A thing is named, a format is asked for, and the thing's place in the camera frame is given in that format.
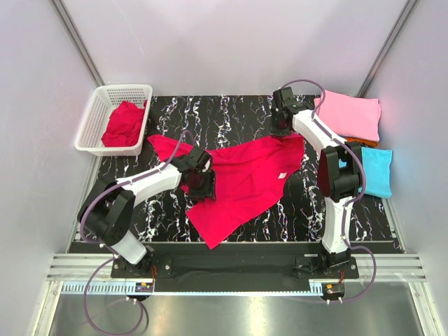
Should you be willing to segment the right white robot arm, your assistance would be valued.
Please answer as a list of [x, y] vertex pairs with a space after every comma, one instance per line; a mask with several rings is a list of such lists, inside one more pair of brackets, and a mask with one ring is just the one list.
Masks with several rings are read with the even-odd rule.
[[350, 215], [365, 176], [361, 145], [334, 133], [311, 104], [297, 101], [291, 87], [273, 92], [271, 113], [272, 136], [298, 133], [318, 154], [317, 186], [325, 198], [325, 229], [319, 254], [310, 262], [309, 272], [334, 277], [351, 259]]

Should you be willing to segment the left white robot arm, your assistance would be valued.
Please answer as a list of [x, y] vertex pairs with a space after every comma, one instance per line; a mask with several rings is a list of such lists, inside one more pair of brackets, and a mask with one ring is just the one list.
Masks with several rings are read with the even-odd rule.
[[128, 178], [101, 178], [95, 182], [78, 212], [80, 232], [94, 235], [118, 256], [118, 266], [136, 277], [151, 271], [153, 252], [130, 231], [135, 206], [168, 190], [188, 189], [194, 202], [216, 200], [216, 172], [210, 153], [193, 147], [179, 157]]

